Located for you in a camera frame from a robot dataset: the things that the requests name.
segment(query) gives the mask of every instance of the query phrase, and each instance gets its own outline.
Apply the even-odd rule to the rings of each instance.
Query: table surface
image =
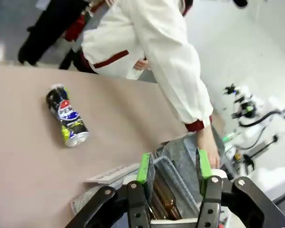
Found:
[[[90,137],[63,144],[45,96],[68,88]],[[0,66],[0,228],[63,228],[81,181],[138,162],[183,135],[156,84],[56,69]]]

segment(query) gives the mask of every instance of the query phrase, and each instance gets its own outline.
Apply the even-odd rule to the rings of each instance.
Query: sleeve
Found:
[[[199,56],[188,43],[179,0],[129,0],[128,14],[154,77],[189,131],[210,124],[213,108],[200,79]]]

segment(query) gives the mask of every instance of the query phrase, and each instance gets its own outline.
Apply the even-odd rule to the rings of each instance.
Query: white tag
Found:
[[[114,181],[129,174],[130,172],[138,169],[139,165],[140,165],[139,163],[131,164],[131,165],[121,165],[105,173],[86,179],[84,182],[85,183],[111,184]]]
[[[196,224],[198,222],[198,218],[183,218],[180,220],[151,220],[151,225],[175,225],[175,224]]]

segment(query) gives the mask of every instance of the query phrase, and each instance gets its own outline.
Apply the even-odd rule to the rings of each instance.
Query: crushed can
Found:
[[[50,111],[61,124],[61,133],[68,147],[74,147],[84,142],[89,136],[83,120],[70,105],[67,91],[62,84],[52,85],[46,96]]]

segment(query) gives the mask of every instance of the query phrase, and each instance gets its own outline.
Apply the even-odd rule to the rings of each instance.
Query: hand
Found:
[[[149,68],[148,60],[140,59],[134,65],[134,69],[136,69],[136,70],[144,70],[144,69],[148,69],[148,68]]]
[[[207,152],[211,168],[218,169],[220,167],[220,157],[210,125],[197,132],[197,140],[199,149]]]

